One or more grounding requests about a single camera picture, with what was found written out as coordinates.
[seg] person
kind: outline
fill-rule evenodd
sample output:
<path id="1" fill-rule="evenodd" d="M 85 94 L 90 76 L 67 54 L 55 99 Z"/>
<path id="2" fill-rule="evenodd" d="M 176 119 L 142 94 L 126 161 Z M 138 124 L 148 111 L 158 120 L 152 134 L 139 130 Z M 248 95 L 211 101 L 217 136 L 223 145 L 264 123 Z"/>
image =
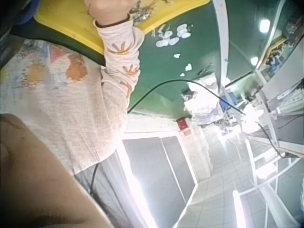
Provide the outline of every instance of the person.
<path id="1" fill-rule="evenodd" d="M 124 132 L 144 35 L 129 19 L 137 0 L 85 0 L 106 68 L 42 40 L 25 40 L 4 66 L 0 113 L 16 115 L 77 174 L 108 158 Z"/>
<path id="2" fill-rule="evenodd" d="M 108 158 L 124 132 L 143 33 L 137 0 L 85 0 L 106 68 L 59 45 L 25 40 L 2 69 L 0 212 L 8 227 L 111 227 L 71 177 Z"/>

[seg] black cable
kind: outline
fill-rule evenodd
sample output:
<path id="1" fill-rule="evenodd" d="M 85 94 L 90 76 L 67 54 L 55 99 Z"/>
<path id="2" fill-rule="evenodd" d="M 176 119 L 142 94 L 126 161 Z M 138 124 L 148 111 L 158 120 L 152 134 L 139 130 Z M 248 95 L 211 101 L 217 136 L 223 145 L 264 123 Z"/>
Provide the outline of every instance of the black cable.
<path id="1" fill-rule="evenodd" d="M 245 115 L 245 113 L 243 113 L 241 110 L 239 110 L 238 108 L 236 108 L 234 105 L 231 105 L 229 102 L 225 101 L 223 98 L 221 98 L 220 96 L 216 95 L 214 92 L 212 92 L 211 90 L 209 90 L 207 87 L 203 86 L 202 84 L 195 82 L 195 81 L 191 81 L 191 80 L 187 80 L 187 79 L 173 79 L 173 80 L 168 80 L 162 83 L 159 83 L 158 85 L 156 85 L 155 87 L 153 87 L 151 90 L 149 90 L 149 92 L 147 92 L 141 99 L 139 99 L 129 110 L 128 110 L 128 114 L 140 103 L 142 102 L 150 93 L 152 93 L 155 89 L 157 89 L 158 87 L 171 83 L 171 82 L 190 82 L 190 83 L 194 83 L 197 84 L 198 86 L 203 87 L 204 89 L 206 89 L 209 93 L 211 93 L 212 95 L 214 95 L 215 97 L 217 97 L 219 100 L 221 100 L 222 102 L 224 102 L 225 104 L 227 104 L 228 106 L 230 106 L 231 108 L 233 108 L 234 110 L 238 111 L 239 113 L 241 113 L 242 115 Z M 267 134 L 267 132 L 265 131 L 265 129 L 263 128 L 263 126 L 259 123 L 256 122 L 259 127 L 262 129 L 262 131 L 265 133 L 267 139 L 269 140 L 271 146 L 274 148 L 274 150 L 276 151 L 276 153 L 281 157 L 284 158 L 281 153 L 276 149 L 276 147 L 274 146 L 274 144 L 272 143 L 269 135 Z M 95 166 L 94 169 L 94 173 L 93 173 L 93 177 L 92 177 L 92 181 L 91 181 L 91 188 L 90 188 L 90 194 L 92 194 L 93 191 L 93 184 L 94 184 L 94 179 L 95 179 L 95 175 L 96 175 L 96 171 L 98 168 L 99 163 Z"/>
<path id="2" fill-rule="evenodd" d="M 98 168 L 99 164 L 100 164 L 100 163 L 97 163 L 97 164 L 95 165 L 95 169 L 94 169 L 93 176 L 92 176 L 92 180 L 91 180 L 90 195 L 92 195 L 92 193 L 93 193 L 93 186 L 94 186 L 95 175 L 96 175 L 97 168 Z"/>
<path id="3" fill-rule="evenodd" d="M 300 117 L 304 118 L 304 116 L 303 116 L 303 115 L 297 116 L 296 118 L 294 118 L 294 119 L 292 119 L 292 120 L 288 121 L 288 122 L 287 122 L 287 123 L 285 123 L 284 125 L 279 126 L 279 127 L 278 127 L 278 129 L 282 129 L 282 128 L 286 127 L 286 126 L 287 126 L 287 125 L 289 125 L 291 122 L 293 122 L 293 121 L 295 121 L 295 120 L 299 119 Z"/>
<path id="4" fill-rule="evenodd" d="M 191 82 L 194 84 L 197 84 L 201 87 L 203 87 L 204 89 L 206 89 L 209 93 L 211 93 L 212 95 L 216 96 L 219 100 L 221 100 L 222 102 L 226 103 L 227 105 L 229 105 L 231 108 L 233 108 L 234 110 L 238 111 L 239 113 L 246 115 L 245 113 L 243 113 L 241 110 L 237 109 L 235 106 L 231 105 L 230 103 L 228 103 L 227 101 L 225 101 L 223 98 L 219 97 L 218 95 L 216 95 L 214 92 L 212 92 L 211 90 L 209 90 L 207 87 L 203 86 L 202 84 L 198 83 L 198 82 L 194 82 L 191 80 L 187 80 L 187 79 L 173 79 L 173 80 L 169 80 L 169 81 L 165 81 L 162 82 L 158 85 L 156 85 L 155 87 L 153 87 L 149 92 L 147 92 L 138 102 L 136 102 L 129 110 L 128 110 L 128 114 L 141 102 L 143 101 L 143 99 L 145 99 L 150 93 L 152 93 L 155 89 L 157 89 L 158 87 L 171 83 L 171 82 Z"/>

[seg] plastic bag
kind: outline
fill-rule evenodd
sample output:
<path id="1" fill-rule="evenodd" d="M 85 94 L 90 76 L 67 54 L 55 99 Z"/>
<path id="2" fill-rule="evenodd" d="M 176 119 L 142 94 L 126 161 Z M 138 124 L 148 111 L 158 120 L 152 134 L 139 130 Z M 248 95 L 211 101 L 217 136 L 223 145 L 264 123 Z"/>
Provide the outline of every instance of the plastic bag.
<path id="1" fill-rule="evenodd" d="M 202 84 L 218 95 L 218 84 L 214 73 L 195 82 Z M 191 91 L 197 93 L 195 97 L 185 102 L 186 109 L 192 114 L 194 124 L 210 124 L 224 117 L 217 97 L 197 84 L 188 83 L 188 86 Z"/>

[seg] skin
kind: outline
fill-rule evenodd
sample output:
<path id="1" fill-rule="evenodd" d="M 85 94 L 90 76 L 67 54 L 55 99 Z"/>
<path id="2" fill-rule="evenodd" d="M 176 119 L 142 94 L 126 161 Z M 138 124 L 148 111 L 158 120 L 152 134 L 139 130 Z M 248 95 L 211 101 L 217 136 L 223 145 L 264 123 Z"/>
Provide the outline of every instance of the skin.
<path id="1" fill-rule="evenodd" d="M 85 0 L 89 14 L 99 25 L 106 26 L 127 19 L 138 0 Z"/>
<path id="2" fill-rule="evenodd" d="M 85 0 L 99 25 L 125 20 L 136 2 Z M 111 227 L 62 163 L 19 118 L 4 114 L 0 124 L 2 222 L 10 228 Z"/>

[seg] tiled floor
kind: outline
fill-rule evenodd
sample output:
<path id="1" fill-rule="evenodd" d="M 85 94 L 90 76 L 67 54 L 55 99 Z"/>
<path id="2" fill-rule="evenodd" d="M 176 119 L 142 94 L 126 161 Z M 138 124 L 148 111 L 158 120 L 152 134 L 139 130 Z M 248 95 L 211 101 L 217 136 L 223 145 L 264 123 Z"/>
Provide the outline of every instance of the tiled floor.
<path id="1" fill-rule="evenodd" d="M 247 150 L 242 141 L 234 137 L 213 144 L 209 153 L 214 165 L 211 178 L 199 183 L 178 228 L 237 227 L 232 192 L 242 192 L 253 187 Z M 259 193 L 250 193 L 241 200 L 247 228 L 264 227 L 265 202 Z"/>

